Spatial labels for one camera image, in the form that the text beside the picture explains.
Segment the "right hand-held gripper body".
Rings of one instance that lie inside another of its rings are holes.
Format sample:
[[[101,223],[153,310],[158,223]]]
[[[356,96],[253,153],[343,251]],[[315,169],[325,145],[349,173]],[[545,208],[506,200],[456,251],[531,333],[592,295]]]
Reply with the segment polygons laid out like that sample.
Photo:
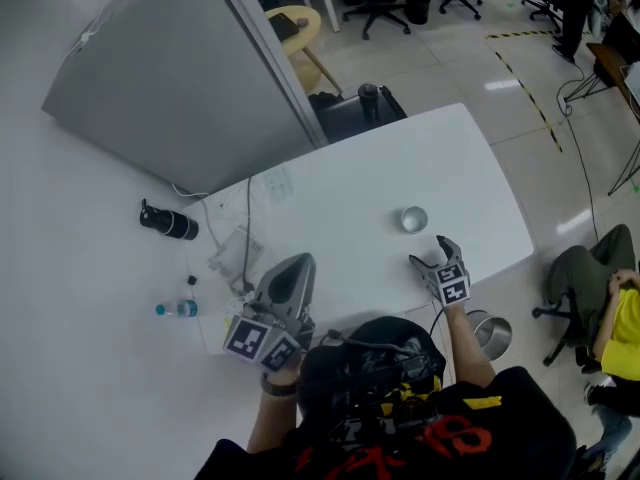
[[[427,273],[427,283],[430,293],[443,307],[470,298],[469,278],[460,262],[430,269]]]

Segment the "clear plastic package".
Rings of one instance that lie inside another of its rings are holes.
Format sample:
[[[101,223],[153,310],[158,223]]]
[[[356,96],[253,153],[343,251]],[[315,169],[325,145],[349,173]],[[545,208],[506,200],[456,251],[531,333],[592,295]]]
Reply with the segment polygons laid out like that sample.
[[[217,273],[234,293],[254,290],[272,264],[272,248],[246,225],[235,227],[207,259],[209,269]]]

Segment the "clear plastic water bottle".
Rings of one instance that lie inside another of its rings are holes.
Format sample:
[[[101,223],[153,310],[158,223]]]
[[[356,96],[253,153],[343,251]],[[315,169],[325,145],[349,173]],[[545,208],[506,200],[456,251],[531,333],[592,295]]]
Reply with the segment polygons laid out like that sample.
[[[157,316],[191,318],[199,313],[198,304],[194,299],[176,299],[157,304],[155,314]]]

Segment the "black insulated flask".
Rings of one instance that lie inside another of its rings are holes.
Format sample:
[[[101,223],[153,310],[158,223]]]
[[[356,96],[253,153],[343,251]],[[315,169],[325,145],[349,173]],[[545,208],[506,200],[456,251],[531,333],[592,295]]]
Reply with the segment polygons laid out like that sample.
[[[171,210],[159,209],[141,201],[140,224],[159,234],[179,240],[194,240],[199,233],[199,225],[193,219]]]

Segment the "yellow black floor tape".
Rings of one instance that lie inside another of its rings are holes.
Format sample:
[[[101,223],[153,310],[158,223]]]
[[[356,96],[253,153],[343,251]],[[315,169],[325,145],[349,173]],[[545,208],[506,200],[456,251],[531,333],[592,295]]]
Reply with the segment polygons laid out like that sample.
[[[553,130],[552,125],[550,124],[550,122],[548,121],[548,119],[546,118],[545,114],[543,113],[543,110],[541,109],[541,107],[539,106],[539,104],[537,103],[537,101],[535,100],[534,96],[532,95],[532,93],[529,91],[529,89],[524,85],[524,83],[522,82],[522,80],[520,79],[520,77],[517,76],[516,72],[514,71],[514,69],[511,67],[511,65],[505,60],[505,58],[497,51],[492,50],[493,53],[495,54],[495,56],[501,61],[501,63],[504,65],[504,67],[511,73],[511,75],[513,75],[516,79],[516,82],[518,83],[518,85],[521,87],[521,89],[523,90],[523,92],[525,93],[525,95],[528,97],[529,101],[531,102],[531,104],[533,105],[535,111],[539,114],[540,119],[542,120],[543,124],[545,125],[545,128],[547,129],[547,131],[549,132],[551,139],[553,141],[553,143],[555,144],[555,147],[557,148],[557,150],[560,153],[563,153],[563,148],[557,138],[556,133]]]

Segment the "white power strip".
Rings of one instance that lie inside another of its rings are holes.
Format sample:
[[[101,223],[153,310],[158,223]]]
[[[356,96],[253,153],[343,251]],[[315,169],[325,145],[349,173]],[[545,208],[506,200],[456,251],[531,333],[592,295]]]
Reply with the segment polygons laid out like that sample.
[[[227,321],[231,321],[235,315],[240,314],[243,311],[245,305],[253,300],[254,295],[254,290],[251,290],[248,293],[235,294],[224,304],[221,309],[224,319]]]

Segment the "silver metal bin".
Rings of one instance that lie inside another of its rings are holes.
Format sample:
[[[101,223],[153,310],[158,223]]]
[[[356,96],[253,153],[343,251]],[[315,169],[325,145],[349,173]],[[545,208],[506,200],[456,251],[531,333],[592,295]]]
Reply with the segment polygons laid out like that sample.
[[[470,311],[467,318],[484,356],[489,361],[504,356],[512,342],[509,322],[482,310]]]

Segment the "light wooden round stool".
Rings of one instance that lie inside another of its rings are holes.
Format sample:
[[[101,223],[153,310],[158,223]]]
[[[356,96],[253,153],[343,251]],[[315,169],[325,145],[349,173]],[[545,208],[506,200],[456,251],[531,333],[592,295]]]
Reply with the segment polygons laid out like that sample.
[[[320,80],[325,78],[334,91],[341,95],[343,90],[335,77],[310,49],[311,43],[320,31],[320,14],[310,7],[290,5],[270,9],[265,15],[274,28],[277,28],[277,22],[284,22],[283,19],[276,19],[279,15],[283,15],[297,27],[295,34],[285,39],[279,37],[279,40],[303,91],[307,95],[311,94]]]

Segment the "black notebook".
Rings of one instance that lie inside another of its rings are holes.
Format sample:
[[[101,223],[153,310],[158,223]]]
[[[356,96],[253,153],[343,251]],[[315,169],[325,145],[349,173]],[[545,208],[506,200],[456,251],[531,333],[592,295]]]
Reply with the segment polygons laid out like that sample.
[[[287,41],[299,34],[299,25],[282,12],[269,17],[268,21],[280,42]]]

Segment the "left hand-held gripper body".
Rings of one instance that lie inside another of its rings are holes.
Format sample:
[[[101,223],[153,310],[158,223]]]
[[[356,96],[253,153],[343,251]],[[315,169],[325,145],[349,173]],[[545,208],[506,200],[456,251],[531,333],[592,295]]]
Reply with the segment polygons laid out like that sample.
[[[277,372],[308,349],[314,331],[309,299],[281,304],[255,298],[233,317],[223,351],[264,372]]]

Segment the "black waste bin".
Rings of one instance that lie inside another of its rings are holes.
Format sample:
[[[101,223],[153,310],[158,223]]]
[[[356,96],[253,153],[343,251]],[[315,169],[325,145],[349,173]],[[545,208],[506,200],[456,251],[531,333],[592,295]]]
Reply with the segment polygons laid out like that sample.
[[[429,18],[431,0],[405,0],[404,14],[410,23],[425,25]]]

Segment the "person's right forearm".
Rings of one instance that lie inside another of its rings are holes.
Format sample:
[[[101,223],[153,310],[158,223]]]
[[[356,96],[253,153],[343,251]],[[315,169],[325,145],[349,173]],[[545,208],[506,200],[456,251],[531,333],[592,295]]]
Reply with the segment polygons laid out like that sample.
[[[480,388],[488,387],[496,374],[484,356],[465,312],[459,302],[444,308],[446,316],[456,382],[466,382]]]

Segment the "paper sheet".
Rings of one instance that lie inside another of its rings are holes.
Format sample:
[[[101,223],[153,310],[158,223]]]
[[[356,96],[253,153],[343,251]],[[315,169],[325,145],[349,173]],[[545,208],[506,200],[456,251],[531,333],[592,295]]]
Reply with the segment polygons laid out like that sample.
[[[270,201],[280,204],[294,194],[294,187],[287,168],[280,165],[262,174],[263,185]]]

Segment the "gray partition panel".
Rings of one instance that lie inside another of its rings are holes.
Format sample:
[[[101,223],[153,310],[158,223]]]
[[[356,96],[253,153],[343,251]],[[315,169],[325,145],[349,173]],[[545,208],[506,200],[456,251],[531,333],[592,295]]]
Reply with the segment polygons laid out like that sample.
[[[114,0],[42,105],[67,131],[189,192],[324,147],[258,0]]]

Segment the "small white cup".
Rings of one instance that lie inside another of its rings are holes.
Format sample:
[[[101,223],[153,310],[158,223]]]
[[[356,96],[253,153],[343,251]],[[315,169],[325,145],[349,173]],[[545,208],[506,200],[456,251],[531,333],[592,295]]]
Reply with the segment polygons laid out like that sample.
[[[407,207],[400,213],[400,225],[407,233],[420,233],[426,228],[427,224],[428,214],[419,206]]]

